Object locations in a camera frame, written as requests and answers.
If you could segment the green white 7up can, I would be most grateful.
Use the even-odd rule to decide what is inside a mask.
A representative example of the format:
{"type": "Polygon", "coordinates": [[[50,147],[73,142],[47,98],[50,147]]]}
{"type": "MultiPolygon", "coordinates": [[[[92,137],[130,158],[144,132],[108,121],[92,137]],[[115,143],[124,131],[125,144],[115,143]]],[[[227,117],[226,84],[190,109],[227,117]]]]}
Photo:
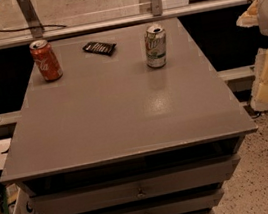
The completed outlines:
{"type": "Polygon", "coordinates": [[[165,66],[166,56],[166,31],[162,25],[156,23],[150,25],[145,32],[145,52],[147,64],[151,68],[165,66]]]}

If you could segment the red coke can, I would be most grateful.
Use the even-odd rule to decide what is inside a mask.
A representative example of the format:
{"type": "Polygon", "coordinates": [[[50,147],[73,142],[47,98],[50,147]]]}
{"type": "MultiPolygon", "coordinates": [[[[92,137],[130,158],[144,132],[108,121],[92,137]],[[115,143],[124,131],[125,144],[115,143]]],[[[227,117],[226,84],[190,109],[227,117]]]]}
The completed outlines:
{"type": "Polygon", "coordinates": [[[33,61],[35,61],[45,81],[52,82],[61,78],[63,71],[52,46],[47,40],[33,41],[29,48],[33,61]]]}

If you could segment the black snack packet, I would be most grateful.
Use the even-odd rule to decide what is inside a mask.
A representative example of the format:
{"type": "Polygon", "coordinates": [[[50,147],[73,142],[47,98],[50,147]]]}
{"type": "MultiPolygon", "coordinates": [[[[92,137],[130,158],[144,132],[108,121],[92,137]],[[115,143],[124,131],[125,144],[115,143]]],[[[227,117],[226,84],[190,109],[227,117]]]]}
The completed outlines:
{"type": "Polygon", "coordinates": [[[104,42],[88,42],[82,47],[82,50],[92,54],[112,56],[115,50],[116,43],[104,43],[104,42]]]}

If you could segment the grey drawer cabinet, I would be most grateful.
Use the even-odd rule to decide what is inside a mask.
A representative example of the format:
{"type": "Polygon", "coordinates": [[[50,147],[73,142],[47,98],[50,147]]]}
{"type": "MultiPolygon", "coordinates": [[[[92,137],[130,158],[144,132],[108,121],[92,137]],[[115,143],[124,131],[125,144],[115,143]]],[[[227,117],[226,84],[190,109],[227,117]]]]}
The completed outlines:
{"type": "Polygon", "coordinates": [[[178,19],[167,62],[146,63],[145,27],[102,32],[112,56],[57,41],[63,75],[33,72],[1,181],[41,214],[213,214],[256,129],[178,19]]]}

